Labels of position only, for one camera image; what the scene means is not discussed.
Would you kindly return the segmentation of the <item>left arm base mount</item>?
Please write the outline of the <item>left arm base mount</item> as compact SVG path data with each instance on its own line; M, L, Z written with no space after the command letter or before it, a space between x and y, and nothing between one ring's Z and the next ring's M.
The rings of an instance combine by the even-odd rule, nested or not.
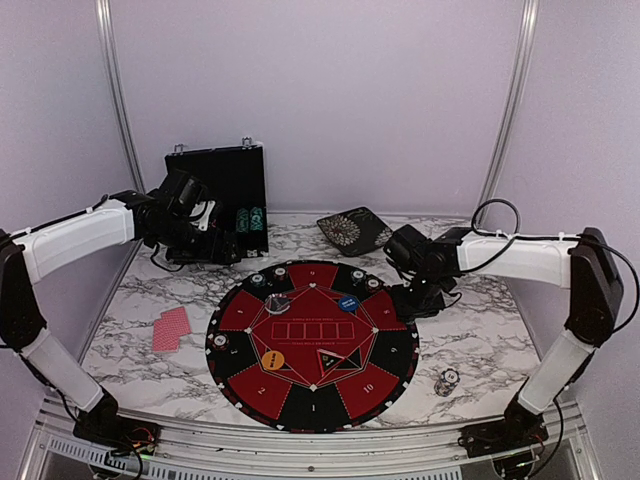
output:
M82 440L111 447L116 451L116 455L134 452L152 454L160 430L160 426L153 422L118 417L113 425L107 426L78 421L74 425L73 435Z

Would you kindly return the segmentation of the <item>orange big blind button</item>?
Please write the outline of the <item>orange big blind button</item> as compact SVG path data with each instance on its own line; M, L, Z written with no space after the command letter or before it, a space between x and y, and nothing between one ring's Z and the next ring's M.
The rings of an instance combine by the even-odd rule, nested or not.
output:
M266 371L278 371L285 365L285 357L280 351L270 350L262 355L261 365Z

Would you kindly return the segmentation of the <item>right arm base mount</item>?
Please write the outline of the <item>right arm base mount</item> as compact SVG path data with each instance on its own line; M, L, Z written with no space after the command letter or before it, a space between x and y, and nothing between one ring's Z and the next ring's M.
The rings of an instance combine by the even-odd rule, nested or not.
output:
M529 447L548 438L545 426L537 426L528 432L508 430L505 420L497 420L463 427L457 442L469 458L476 458Z

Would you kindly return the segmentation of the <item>clear round dealer button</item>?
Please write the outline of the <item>clear round dealer button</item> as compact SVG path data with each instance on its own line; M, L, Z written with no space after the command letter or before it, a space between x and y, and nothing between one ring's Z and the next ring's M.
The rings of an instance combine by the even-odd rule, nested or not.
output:
M285 294L274 293L267 297L264 306L270 315L282 315L290 309L291 299Z

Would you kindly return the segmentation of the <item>green 50 chip seat seven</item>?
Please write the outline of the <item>green 50 chip seat seven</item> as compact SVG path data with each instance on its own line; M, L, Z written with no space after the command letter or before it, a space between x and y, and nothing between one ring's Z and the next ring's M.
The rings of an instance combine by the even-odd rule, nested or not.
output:
M355 282L360 282L365 278L365 274L363 271L361 270L353 270L351 272L351 278L355 281Z

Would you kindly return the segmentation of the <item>blue small blind button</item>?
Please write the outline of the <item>blue small blind button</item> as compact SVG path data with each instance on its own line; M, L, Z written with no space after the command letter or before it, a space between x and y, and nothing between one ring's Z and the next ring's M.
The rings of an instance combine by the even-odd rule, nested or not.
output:
M353 296L344 296L338 300L339 308L344 312L354 312L359 308L359 301Z

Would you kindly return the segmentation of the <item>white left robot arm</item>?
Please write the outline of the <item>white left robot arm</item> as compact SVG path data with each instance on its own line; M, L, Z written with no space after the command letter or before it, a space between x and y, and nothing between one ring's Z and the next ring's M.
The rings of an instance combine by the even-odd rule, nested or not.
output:
M240 261L235 236L211 224L217 205L198 187L108 195L84 211L1 235L1 339L28 368L79 409L78 436L119 444L132 429L117 400L87 373L47 327L34 285L103 249L143 241L184 252L192 263Z

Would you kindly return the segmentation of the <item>grey chip stack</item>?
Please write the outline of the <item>grey chip stack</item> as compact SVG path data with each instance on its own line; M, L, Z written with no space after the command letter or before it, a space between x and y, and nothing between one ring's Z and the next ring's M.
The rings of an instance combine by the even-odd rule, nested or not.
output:
M440 397L448 397L460 382L459 372L453 368L443 370L434 384L434 392Z

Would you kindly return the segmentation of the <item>green 50 chip seat five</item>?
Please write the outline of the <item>green 50 chip seat five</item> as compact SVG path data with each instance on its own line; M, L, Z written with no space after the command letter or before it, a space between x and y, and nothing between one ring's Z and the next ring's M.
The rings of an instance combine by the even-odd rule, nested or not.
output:
M256 274L254 274L254 275L252 275L250 277L250 281L254 286L260 287L260 286L263 286L265 284L266 278L265 278L265 276L263 274L256 273Z

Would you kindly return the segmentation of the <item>red playing card deck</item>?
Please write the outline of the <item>red playing card deck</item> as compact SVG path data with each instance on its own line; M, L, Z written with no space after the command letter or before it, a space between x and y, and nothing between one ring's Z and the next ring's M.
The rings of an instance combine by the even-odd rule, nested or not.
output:
M176 352L180 347L181 338L191 333L191 325L184 307L162 312L160 318L154 322L152 352Z

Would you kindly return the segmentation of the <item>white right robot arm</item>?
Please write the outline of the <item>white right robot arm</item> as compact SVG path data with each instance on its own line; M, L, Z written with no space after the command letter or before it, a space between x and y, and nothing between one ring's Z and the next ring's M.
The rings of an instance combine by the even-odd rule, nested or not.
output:
M399 318L412 323L445 308L444 294L465 275L488 275L555 285L570 292L568 318L535 372L491 423L494 442L515 448L542 425L543 413L586 370L596 351L622 330L624 283L616 263L626 258L593 227L575 235L487 231L473 218L441 236L411 225L396 230L383 250L404 280L391 288Z

